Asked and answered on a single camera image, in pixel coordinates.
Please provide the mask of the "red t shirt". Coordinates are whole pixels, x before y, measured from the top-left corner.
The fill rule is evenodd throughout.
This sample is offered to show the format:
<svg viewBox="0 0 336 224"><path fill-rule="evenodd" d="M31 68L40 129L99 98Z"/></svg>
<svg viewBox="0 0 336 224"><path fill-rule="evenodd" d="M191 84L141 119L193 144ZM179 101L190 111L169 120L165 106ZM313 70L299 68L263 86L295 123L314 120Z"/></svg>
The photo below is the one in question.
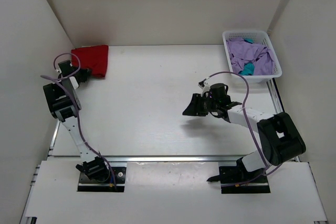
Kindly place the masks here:
<svg viewBox="0 0 336 224"><path fill-rule="evenodd" d="M108 67L109 46L99 45L76 48L71 51L80 61L81 69L91 70L91 75L97 79L104 79Z"/></svg>

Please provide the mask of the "purple t shirt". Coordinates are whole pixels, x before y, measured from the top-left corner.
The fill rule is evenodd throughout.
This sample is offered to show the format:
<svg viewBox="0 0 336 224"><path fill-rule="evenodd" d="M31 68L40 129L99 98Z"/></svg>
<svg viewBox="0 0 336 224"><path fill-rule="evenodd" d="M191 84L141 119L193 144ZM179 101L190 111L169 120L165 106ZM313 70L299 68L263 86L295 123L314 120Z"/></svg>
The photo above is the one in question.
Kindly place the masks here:
<svg viewBox="0 0 336 224"><path fill-rule="evenodd" d="M232 72L239 74L244 65L251 62L255 66L253 76L272 75L275 67L273 51L265 45L250 43L237 37L226 41Z"/></svg>

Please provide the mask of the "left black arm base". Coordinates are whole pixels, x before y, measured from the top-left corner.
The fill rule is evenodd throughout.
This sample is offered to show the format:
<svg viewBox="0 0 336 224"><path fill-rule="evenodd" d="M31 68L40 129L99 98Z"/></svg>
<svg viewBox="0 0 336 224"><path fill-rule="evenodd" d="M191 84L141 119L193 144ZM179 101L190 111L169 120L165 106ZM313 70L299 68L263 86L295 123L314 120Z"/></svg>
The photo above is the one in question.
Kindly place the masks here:
<svg viewBox="0 0 336 224"><path fill-rule="evenodd" d="M82 165L77 164L76 169L80 171L77 191L79 192L104 192L104 193L123 193L127 176L126 166L112 166L115 181L110 185L112 175L110 170L103 171L98 176L89 178L83 171Z"/></svg>

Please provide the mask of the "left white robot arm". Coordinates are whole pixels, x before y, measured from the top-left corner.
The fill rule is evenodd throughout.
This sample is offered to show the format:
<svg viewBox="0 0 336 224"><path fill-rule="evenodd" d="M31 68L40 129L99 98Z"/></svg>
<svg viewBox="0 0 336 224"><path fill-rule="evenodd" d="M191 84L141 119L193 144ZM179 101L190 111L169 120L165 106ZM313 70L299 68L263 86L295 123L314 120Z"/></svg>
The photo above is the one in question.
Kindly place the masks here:
<svg viewBox="0 0 336 224"><path fill-rule="evenodd" d="M83 140L78 123L81 104L75 88L87 81L90 70L78 69L70 60L60 62L58 66L59 80L43 86L50 114L66 128L79 152L81 164L77 164L76 169L90 180L105 183L111 176L110 169L101 154Z"/></svg>

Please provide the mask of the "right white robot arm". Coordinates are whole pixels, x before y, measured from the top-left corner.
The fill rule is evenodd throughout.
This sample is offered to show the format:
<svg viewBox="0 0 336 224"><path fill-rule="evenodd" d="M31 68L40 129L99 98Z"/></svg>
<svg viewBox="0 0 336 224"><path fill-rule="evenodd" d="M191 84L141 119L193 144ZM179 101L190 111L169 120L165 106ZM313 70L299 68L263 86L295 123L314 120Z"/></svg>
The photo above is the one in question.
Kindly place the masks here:
<svg viewBox="0 0 336 224"><path fill-rule="evenodd" d="M292 118L286 112L267 114L247 109L242 103L232 101L228 86L223 83L200 83L202 93L195 93L184 116L207 116L223 119L249 129L256 143L256 151L237 161L236 177L247 182L255 171L263 172L269 166L282 163L306 152L306 145Z"/></svg>

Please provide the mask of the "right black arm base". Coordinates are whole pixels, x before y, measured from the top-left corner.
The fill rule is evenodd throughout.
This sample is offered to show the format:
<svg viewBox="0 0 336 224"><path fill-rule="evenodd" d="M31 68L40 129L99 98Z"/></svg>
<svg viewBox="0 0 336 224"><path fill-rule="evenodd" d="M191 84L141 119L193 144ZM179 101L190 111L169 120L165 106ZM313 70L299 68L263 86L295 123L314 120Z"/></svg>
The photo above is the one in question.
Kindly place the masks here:
<svg viewBox="0 0 336 224"><path fill-rule="evenodd" d="M264 170L260 168L249 172L242 158L236 161L236 166L220 166L219 174L208 178L207 182L220 182L222 194L271 193Z"/></svg>

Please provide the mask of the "teal t shirt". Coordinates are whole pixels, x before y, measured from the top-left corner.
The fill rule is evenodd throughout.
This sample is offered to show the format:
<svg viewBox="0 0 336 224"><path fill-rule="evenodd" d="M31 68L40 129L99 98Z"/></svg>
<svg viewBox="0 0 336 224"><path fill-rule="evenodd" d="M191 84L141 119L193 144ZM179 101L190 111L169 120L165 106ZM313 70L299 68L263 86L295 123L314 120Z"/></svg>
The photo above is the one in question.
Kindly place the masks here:
<svg viewBox="0 0 336 224"><path fill-rule="evenodd" d="M244 65L242 71L239 72L241 76L253 76L254 75L255 66L253 63L249 62Z"/></svg>

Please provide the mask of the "white plastic basket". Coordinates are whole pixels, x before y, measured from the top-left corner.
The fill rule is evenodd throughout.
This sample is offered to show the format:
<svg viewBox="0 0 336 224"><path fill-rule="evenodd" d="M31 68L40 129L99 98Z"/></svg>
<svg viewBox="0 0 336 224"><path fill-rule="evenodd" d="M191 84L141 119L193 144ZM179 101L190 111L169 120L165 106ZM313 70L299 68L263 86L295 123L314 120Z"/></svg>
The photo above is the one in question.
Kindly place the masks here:
<svg viewBox="0 0 336 224"><path fill-rule="evenodd" d="M242 74L248 82L265 82L282 75L270 38L262 30L229 30L222 33L231 72Z"/></svg>

